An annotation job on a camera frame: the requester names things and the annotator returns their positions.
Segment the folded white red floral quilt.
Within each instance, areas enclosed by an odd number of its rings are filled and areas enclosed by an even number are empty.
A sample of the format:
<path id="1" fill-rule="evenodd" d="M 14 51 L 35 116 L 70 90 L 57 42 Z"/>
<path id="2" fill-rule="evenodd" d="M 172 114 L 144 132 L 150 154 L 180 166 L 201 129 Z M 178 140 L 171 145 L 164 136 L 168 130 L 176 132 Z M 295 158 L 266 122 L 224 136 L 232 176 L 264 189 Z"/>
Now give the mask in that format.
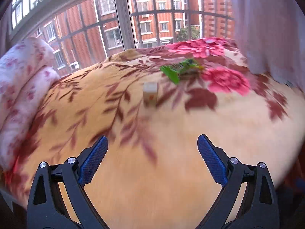
<path id="1" fill-rule="evenodd" d="M 1 58 L 1 168 L 12 169 L 31 122 L 51 86 L 60 79 L 54 50 L 30 37 Z"/>

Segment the green snack wrapper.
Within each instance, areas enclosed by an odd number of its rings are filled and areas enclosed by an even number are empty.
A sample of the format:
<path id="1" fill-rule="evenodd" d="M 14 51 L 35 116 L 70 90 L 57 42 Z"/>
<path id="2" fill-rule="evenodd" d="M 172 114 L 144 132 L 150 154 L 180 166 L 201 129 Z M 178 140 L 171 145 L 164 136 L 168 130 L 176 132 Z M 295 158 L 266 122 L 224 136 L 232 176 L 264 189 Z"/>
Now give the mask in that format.
<path id="1" fill-rule="evenodd" d="M 194 58 L 185 59 L 179 63 L 163 65 L 160 71 L 174 84 L 178 84 L 182 76 L 202 72 L 204 67 Z"/>

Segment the white sheer curtain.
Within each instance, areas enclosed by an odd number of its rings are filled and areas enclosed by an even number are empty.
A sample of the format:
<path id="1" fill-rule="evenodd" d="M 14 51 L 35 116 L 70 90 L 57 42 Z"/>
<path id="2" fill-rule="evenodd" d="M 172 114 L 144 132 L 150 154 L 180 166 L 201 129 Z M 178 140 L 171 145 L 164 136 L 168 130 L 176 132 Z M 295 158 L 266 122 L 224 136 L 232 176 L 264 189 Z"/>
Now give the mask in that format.
<path id="1" fill-rule="evenodd" d="M 304 90 L 304 13 L 295 0 L 231 0 L 235 39 L 253 74 Z"/>

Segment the grey window frame with bars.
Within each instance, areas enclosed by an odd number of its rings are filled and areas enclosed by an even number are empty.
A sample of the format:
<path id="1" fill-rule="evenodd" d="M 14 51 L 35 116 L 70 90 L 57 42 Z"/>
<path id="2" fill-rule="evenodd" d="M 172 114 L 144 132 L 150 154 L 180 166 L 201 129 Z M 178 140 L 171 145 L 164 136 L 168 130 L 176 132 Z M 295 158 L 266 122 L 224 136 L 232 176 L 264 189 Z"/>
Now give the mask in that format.
<path id="1" fill-rule="evenodd" d="M 61 76 L 127 49 L 233 38 L 235 30 L 231 0 L 11 0 L 2 22 L 10 45 L 47 42 Z"/>

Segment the small white beige carton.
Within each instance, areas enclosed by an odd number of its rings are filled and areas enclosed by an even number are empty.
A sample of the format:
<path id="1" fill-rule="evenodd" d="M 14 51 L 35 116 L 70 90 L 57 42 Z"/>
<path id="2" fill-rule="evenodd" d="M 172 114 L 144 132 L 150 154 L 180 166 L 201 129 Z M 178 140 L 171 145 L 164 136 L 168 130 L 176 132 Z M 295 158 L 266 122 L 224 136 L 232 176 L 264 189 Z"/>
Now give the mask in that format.
<path id="1" fill-rule="evenodd" d="M 143 102 L 146 106 L 156 106 L 158 99 L 158 84 L 145 82 L 143 84 Z"/>

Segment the yellow floral fleece blanket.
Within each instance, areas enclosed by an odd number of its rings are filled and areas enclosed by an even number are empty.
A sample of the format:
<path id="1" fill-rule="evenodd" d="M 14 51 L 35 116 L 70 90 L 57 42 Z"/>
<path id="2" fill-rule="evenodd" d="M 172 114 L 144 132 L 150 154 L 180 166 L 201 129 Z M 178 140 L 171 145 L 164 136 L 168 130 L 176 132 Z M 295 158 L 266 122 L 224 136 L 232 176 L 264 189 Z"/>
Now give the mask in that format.
<path id="1" fill-rule="evenodd" d="M 127 50 L 70 74 L 47 92 L 4 184 L 26 206 L 40 162 L 60 164 L 102 135 L 109 149 L 85 191 L 110 228 L 195 228 L 221 190 L 197 150 L 206 134 L 243 163 L 267 164 L 274 184 L 304 142 L 304 93 L 252 74 L 233 43 L 173 84 L 160 67 L 191 58 L 191 45 Z M 158 84 L 156 106 L 143 84 Z"/>

